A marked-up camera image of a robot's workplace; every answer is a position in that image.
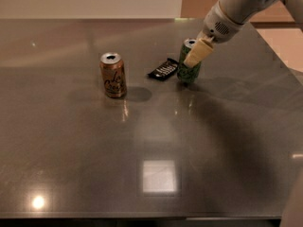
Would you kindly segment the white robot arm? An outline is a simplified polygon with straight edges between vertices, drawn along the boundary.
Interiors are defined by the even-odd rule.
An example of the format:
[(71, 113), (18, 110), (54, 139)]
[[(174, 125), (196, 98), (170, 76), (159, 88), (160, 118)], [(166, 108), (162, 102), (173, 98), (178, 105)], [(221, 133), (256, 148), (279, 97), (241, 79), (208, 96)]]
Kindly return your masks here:
[(196, 43), (188, 52), (184, 65), (196, 66), (214, 50), (214, 44), (231, 40), (257, 13), (280, 1), (295, 23), (303, 25), (303, 0), (218, 0), (203, 20)]

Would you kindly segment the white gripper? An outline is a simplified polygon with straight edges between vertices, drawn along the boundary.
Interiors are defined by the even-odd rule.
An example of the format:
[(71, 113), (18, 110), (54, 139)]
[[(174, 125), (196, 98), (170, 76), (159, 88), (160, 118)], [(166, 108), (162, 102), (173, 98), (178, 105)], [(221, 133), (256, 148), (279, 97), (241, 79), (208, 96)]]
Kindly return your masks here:
[(184, 65), (189, 68), (196, 66), (213, 52), (213, 44), (228, 42), (242, 28), (243, 25), (233, 22), (217, 2), (204, 18), (198, 40), (188, 52)]

